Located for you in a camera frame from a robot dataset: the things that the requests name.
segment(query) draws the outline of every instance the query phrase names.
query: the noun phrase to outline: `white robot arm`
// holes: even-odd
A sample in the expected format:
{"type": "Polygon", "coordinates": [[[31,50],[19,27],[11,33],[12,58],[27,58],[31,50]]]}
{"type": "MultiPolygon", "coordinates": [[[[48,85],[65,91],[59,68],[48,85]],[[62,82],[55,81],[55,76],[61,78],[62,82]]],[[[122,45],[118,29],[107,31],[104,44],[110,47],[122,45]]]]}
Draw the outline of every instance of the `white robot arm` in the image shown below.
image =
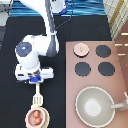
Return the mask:
{"type": "Polygon", "coordinates": [[[53,78],[53,69],[41,69],[38,56],[53,57],[59,52],[59,42],[56,36],[50,0],[20,0],[27,7],[37,11],[44,19],[46,36],[27,35],[15,48],[19,64],[15,76],[19,81],[29,80],[29,83],[43,82],[53,78]]]}

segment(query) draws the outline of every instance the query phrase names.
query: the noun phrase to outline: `black mat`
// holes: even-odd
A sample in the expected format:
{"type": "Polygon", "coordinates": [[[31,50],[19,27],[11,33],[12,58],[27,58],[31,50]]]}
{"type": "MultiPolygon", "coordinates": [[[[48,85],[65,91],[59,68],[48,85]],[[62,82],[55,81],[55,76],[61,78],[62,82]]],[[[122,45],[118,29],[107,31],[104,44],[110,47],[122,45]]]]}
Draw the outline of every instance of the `black mat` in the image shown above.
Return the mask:
{"type": "MultiPolygon", "coordinates": [[[[55,17],[56,26],[69,17],[55,17]]],[[[0,128],[25,128],[25,115],[30,109],[35,86],[16,82],[15,46],[28,34],[45,34],[41,17],[13,17],[8,19],[2,49],[0,50],[0,128]]],[[[59,53],[52,58],[40,57],[42,66],[54,69],[55,77],[41,84],[43,106],[51,116],[48,128],[66,128],[66,41],[111,40],[107,16],[73,17],[57,31],[59,53]]]]}
{"type": "Polygon", "coordinates": [[[79,76],[88,76],[91,71],[91,68],[86,62],[79,62],[75,65],[75,72],[79,76]]]}
{"type": "Polygon", "coordinates": [[[100,63],[98,70],[103,76],[112,76],[115,72],[114,66],[109,62],[100,63]]]}
{"type": "Polygon", "coordinates": [[[111,49],[106,45],[99,45],[96,48],[96,54],[102,58],[106,58],[111,55],[111,49]]]}

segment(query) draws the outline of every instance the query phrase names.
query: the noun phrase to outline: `black disc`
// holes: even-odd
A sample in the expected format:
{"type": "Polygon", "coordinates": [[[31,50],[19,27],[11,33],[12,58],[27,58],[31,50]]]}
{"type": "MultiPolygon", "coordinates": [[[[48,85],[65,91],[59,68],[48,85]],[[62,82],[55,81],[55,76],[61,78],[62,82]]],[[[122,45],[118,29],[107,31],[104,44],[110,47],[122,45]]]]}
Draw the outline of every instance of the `black disc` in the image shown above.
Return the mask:
{"type": "Polygon", "coordinates": [[[111,54],[111,49],[106,45],[99,45],[96,48],[96,54],[100,57],[106,58],[111,54]]]}
{"type": "Polygon", "coordinates": [[[114,66],[109,62],[100,63],[98,70],[103,76],[112,76],[115,72],[114,66]]]}
{"type": "Polygon", "coordinates": [[[91,71],[89,64],[86,62],[79,62],[75,66],[75,72],[79,76],[87,76],[91,71]]]}

